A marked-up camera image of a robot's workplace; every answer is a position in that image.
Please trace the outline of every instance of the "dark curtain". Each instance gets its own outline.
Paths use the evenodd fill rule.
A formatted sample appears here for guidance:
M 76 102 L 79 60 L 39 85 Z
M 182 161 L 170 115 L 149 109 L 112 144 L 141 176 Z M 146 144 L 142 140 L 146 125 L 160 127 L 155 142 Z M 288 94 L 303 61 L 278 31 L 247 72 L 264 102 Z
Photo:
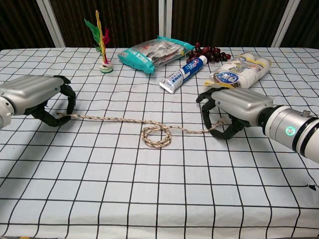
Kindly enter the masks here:
M 0 50 L 54 47 L 36 0 L 0 0 Z
M 301 0 L 281 47 L 319 48 L 319 1 Z
M 102 30 L 109 28 L 107 47 L 132 47 L 154 39 L 159 32 L 158 0 L 51 0 L 66 46 L 93 47 L 95 41 L 84 19 Z
M 174 0 L 172 37 L 191 44 L 271 46 L 288 0 Z

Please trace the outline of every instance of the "braided rope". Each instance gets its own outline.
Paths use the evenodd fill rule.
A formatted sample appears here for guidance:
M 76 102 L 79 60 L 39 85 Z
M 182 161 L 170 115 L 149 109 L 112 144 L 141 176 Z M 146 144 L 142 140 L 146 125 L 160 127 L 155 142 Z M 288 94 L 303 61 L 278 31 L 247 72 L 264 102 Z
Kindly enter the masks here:
M 64 114 L 64 113 L 57 113 L 58 116 L 70 116 L 73 118 L 83 118 L 88 120 L 108 120 L 108 121 L 117 121 L 117 122 L 130 122 L 130 123 L 149 123 L 154 124 L 156 126 L 151 127 L 144 127 L 141 132 L 141 138 L 144 140 L 145 144 L 149 147 L 154 148 L 162 148 L 171 143 L 172 135 L 169 131 L 170 128 L 178 128 L 184 132 L 187 133 L 207 133 L 210 132 L 212 129 L 215 129 L 219 125 L 224 124 L 224 119 L 221 118 L 212 128 L 206 129 L 206 130 L 188 130 L 183 127 L 177 126 L 177 125 L 170 125 L 167 126 L 163 123 L 159 123 L 153 120 L 138 120 L 138 119 L 124 119 L 124 118 L 114 118 L 114 117 L 95 117 L 95 116 L 84 116 L 84 115 L 77 115 L 77 114 Z M 156 132 L 156 131 L 164 131 L 166 133 L 166 137 L 162 139 L 161 141 L 152 141 L 148 139 L 148 136 L 150 133 Z

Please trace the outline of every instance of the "checkered tablecloth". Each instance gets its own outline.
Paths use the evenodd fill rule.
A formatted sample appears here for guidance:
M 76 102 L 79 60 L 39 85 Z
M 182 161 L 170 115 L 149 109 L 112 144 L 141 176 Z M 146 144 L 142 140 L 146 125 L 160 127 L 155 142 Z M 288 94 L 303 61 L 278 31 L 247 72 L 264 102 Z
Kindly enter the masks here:
M 273 61 L 252 86 L 276 105 L 319 114 L 319 50 L 221 48 Z M 103 75 L 91 48 L 3 50 L 0 83 L 63 75 L 76 114 L 156 120 L 205 129 L 198 94 L 222 63 L 209 63 L 175 94 L 158 81 L 179 59 L 145 74 L 122 65 Z M 47 110 L 65 112 L 56 95 Z M 215 109 L 217 122 L 224 112 Z M 0 130 L 0 235 L 70 239 L 280 238 L 319 235 L 319 165 L 246 128 L 228 141 L 172 129 L 172 143 L 149 148 L 136 123 L 72 119 L 52 128 L 30 116 Z M 160 139 L 160 133 L 151 136 Z

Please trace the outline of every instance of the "grapes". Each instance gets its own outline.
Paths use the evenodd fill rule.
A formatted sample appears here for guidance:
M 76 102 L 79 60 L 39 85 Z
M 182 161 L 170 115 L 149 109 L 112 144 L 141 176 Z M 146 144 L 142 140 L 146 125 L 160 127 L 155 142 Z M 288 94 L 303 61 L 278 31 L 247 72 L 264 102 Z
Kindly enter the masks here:
M 229 54 L 221 52 L 220 48 L 214 46 L 205 46 L 200 48 L 200 43 L 195 43 L 195 50 L 188 53 L 189 58 L 186 60 L 187 63 L 194 60 L 196 57 L 205 56 L 209 62 L 220 62 L 227 61 L 231 58 Z

